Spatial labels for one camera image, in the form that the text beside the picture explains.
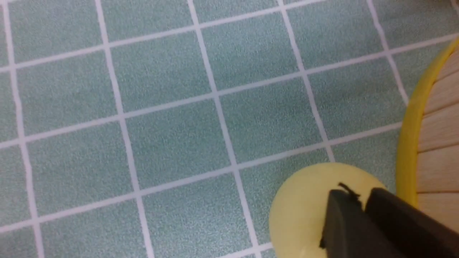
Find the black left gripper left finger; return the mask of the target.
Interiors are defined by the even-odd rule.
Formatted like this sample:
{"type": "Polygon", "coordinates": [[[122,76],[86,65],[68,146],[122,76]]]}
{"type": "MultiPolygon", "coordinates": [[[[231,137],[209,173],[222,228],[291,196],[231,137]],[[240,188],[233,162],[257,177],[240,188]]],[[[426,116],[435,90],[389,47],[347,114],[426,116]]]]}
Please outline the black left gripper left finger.
{"type": "Polygon", "coordinates": [[[360,195],[344,183],[330,190],[319,247],[327,258],[403,258],[364,212],[360,195]]]}

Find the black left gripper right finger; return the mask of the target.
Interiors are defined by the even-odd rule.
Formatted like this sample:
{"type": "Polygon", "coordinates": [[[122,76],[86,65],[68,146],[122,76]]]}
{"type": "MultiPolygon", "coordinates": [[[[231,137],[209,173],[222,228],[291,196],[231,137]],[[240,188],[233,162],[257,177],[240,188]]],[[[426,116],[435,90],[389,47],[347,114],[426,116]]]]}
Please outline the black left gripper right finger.
{"type": "Polygon", "coordinates": [[[407,258],[457,258],[459,235],[382,188],[373,188],[365,213],[407,258]]]}

